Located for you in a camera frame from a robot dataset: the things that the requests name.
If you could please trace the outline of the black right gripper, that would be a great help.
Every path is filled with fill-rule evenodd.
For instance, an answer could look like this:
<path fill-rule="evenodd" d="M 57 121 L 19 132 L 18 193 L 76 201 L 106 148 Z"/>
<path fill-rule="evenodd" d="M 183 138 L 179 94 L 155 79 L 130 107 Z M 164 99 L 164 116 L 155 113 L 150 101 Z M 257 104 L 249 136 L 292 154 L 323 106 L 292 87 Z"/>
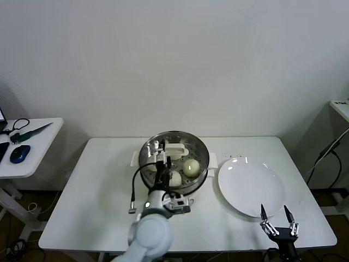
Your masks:
<path fill-rule="evenodd" d="M 272 235 L 272 241 L 278 245 L 279 257 L 281 261 L 299 261 L 299 256 L 295 248 L 295 241 L 299 233 L 299 224 L 295 222 L 293 214 L 285 206 L 285 214 L 290 224 L 290 228 L 273 227 L 269 222 L 264 206 L 261 204 L 260 226 L 268 235 Z"/>

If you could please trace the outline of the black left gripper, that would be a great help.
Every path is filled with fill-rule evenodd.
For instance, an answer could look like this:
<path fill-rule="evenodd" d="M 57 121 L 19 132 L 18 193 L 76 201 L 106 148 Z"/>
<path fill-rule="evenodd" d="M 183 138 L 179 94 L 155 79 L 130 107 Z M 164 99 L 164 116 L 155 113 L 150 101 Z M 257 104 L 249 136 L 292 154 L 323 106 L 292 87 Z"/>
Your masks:
<path fill-rule="evenodd" d="M 166 152 L 166 141 L 162 139 L 159 147 L 149 147 L 149 157 L 158 154 L 156 162 L 157 173 L 154 180 L 154 189 L 168 191 L 170 187 L 170 169 L 167 164 L 171 164 L 171 157 Z"/>

